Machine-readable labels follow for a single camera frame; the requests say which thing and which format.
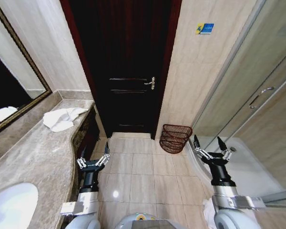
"sink basin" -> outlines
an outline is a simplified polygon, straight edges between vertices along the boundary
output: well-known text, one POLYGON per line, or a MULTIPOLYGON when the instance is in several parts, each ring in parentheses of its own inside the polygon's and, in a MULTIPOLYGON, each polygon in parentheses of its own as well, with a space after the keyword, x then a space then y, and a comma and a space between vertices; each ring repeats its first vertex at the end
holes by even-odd
POLYGON ((38 190, 31 183, 21 183, 0 192, 0 229, 26 229, 34 214, 38 190))

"vanity counter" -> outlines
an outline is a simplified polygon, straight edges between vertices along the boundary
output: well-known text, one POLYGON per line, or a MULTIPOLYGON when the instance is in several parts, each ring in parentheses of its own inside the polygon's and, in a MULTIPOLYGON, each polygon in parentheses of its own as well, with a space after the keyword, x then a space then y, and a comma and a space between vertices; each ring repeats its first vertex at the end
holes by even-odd
MULTIPOLYGON (((93 109, 93 105, 91 100, 62 100, 53 110, 69 107, 93 109)), ((72 139, 88 113, 75 119, 72 128, 58 133, 39 121, 0 158, 0 192, 23 182, 32 183, 38 189, 38 203, 29 229, 60 228, 61 205, 69 201, 74 182, 72 139)))

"door handle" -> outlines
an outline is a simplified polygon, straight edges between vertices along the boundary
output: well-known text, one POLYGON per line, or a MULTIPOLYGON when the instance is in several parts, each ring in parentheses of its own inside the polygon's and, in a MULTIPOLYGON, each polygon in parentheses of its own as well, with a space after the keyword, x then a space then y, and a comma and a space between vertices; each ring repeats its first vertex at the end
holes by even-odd
POLYGON ((252 105, 252 104, 258 99, 258 97, 260 97, 262 94, 264 94, 264 93, 267 92, 267 91, 272 91, 273 89, 274 89, 274 87, 268 87, 268 88, 262 90, 262 91, 260 92, 260 94, 258 94, 258 95, 254 98, 254 100, 252 100, 252 102, 249 104, 249 108, 250 108, 250 109, 254 109, 255 106, 252 105))
POLYGON ((152 81, 151 82, 149 82, 149 83, 144 83, 145 85, 152 85, 152 90, 154 89, 154 85, 155 85, 155 78, 153 77, 152 78, 152 81))

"blue sticker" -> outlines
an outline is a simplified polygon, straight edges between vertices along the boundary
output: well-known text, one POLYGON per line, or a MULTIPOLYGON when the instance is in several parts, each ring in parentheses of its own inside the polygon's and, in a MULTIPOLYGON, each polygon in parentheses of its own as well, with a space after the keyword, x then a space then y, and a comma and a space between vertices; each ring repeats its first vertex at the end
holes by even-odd
POLYGON ((214 27, 214 23, 199 23, 196 29, 196 34, 210 34, 214 27))

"wicker basket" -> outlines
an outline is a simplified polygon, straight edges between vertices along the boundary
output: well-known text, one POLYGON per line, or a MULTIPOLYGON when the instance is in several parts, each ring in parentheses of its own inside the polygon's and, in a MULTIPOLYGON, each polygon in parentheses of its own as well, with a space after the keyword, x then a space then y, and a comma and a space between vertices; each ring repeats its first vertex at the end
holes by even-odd
POLYGON ((164 124, 160 146, 168 153, 178 154, 183 150, 192 133, 192 129, 188 126, 164 124))

